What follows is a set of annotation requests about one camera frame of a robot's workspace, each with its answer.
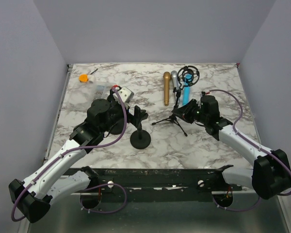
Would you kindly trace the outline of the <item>black round-base microphone stand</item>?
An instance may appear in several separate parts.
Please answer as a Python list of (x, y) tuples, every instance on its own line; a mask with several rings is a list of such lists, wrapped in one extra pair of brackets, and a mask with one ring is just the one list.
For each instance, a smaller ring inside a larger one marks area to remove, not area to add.
[(142, 121), (148, 118), (148, 113), (143, 113), (141, 116), (133, 116), (130, 123), (137, 129), (130, 136), (131, 145), (138, 149), (143, 150), (150, 145), (151, 136), (142, 128)]

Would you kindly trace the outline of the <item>black stand holding gold microphone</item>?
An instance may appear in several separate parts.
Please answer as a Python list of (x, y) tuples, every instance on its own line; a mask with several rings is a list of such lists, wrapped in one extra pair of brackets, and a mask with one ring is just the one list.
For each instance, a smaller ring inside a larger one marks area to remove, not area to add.
[(124, 122), (118, 121), (109, 131), (112, 135), (119, 135), (122, 133), (122, 130), (124, 128)]

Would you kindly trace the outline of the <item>blue foam-head microphone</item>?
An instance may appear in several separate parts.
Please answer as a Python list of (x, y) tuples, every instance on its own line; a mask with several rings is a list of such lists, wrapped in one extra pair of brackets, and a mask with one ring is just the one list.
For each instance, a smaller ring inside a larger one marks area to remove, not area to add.
[(182, 105), (186, 105), (189, 102), (189, 94), (190, 94), (190, 86), (189, 83), (192, 80), (191, 74), (185, 75), (185, 86), (183, 88), (183, 99), (182, 99)]

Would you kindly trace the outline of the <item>silver mesh-head microphone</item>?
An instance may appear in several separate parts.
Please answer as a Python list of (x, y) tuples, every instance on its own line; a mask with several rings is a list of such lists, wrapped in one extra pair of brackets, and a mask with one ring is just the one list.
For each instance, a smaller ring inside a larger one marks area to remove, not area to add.
[(178, 72), (173, 70), (171, 71), (171, 80), (173, 84), (173, 88), (179, 89), (179, 82), (178, 82)]

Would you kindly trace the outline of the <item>gold microphone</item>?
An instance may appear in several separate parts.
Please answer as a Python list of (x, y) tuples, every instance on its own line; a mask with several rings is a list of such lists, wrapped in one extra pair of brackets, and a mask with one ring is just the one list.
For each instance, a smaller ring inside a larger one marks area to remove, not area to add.
[(169, 90), (170, 90), (170, 79), (171, 79), (171, 73), (166, 71), (163, 74), (163, 92), (164, 92), (164, 105), (169, 105)]

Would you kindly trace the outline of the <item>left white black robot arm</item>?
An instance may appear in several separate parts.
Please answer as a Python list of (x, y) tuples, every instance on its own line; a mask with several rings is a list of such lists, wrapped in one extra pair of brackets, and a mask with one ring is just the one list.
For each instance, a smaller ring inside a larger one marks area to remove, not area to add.
[(147, 118), (146, 110), (138, 106), (134, 107), (133, 114), (129, 113), (129, 108), (121, 100), (94, 100), (84, 122), (74, 128), (69, 139), (50, 160), (27, 178), (11, 181), (8, 189), (13, 203), (12, 221), (25, 218), (35, 223), (46, 215), (55, 201), (74, 192), (100, 191), (103, 187), (112, 189), (113, 182), (103, 182), (88, 166), (65, 179), (61, 176), (93, 149), (118, 142), (127, 124), (138, 129)]

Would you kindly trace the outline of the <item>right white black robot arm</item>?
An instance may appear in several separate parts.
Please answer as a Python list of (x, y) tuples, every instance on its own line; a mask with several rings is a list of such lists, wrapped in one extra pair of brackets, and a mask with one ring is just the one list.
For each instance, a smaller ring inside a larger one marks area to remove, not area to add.
[(251, 188), (265, 200), (291, 190), (291, 169), (283, 150), (272, 150), (242, 134), (231, 121), (220, 116), (219, 104), (212, 95), (192, 99), (172, 113), (187, 123), (199, 122), (216, 140), (233, 148), (252, 169), (230, 166), (213, 178), (214, 186), (225, 190), (231, 184)]

